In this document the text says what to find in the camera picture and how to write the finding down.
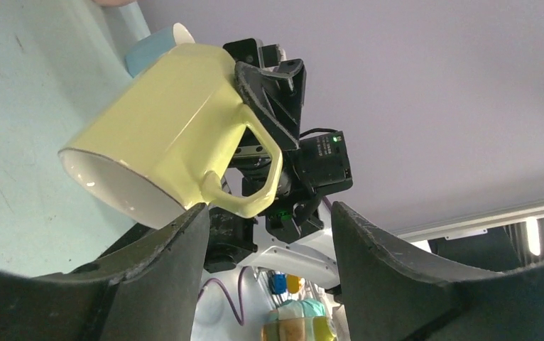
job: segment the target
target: mug handle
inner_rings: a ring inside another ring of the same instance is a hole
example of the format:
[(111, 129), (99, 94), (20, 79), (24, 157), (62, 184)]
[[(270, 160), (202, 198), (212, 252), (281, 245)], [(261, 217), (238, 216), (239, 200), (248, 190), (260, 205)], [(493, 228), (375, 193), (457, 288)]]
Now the mug handle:
[(210, 170), (205, 174), (201, 191), (209, 203), (243, 218), (252, 218), (264, 211), (274, 201), (278, 180), (283, 169), (283, 153), (251, 108), (246, 104), (241, 110), (243, 122), (258, 139), (270, 156), (270, 171), (263, 187), (248, 197), (235, 197), (222, 189), (219, 176)]

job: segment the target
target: yellow mug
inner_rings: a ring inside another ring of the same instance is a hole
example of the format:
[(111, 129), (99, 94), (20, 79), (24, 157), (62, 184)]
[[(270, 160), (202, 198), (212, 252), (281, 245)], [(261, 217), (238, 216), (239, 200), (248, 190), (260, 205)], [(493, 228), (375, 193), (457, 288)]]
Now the yellow mug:
[[(234, 89), (224, 49), (174, 47), (63, 149), (67, 173), (91, 194), (159, 229), (198, 202), (254, 217), (274, 201), (282, 152)], [(268, 179), (249, 197), (220, 178), (249, 128), (271, 157)]]

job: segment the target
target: table surface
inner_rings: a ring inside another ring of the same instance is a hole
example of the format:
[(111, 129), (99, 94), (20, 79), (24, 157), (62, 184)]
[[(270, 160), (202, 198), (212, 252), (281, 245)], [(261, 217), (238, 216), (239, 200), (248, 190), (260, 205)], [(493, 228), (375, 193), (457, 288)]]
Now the table surface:
[(67, 272), (132, 226), (57, 151), (128, 86), (122, 56), (148, 34), (135, 4), (0, 1), (0, 269)]

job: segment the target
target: pink object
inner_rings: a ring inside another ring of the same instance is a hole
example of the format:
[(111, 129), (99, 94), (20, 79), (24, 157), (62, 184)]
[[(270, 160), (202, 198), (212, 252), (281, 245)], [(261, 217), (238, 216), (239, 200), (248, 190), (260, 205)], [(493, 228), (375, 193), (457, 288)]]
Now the pink object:
[(118, 6), (125, 6), (132, 2), (135, 2), (136, 0), (93, 0), (93, 1), (101, 6), (118, 7)]

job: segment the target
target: fluorescent light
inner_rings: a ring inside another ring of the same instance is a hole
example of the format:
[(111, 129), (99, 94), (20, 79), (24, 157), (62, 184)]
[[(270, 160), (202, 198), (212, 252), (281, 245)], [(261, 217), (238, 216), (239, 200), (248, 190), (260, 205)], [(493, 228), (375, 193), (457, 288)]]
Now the fluorescent light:
[(542, 246), (540, 244), (540, 227), (538, 226), (538, 220), (534, 217), (525, 219), (525, 228), (527, 229), (527, 247), (529, 252), (540, 256), (542, 253)]
[(429, 242), (427, 242), (426, 240), (421, 240), (420, 242), (413, 242), (412, 245), (431, 253), (431, 247), (429, 246)]

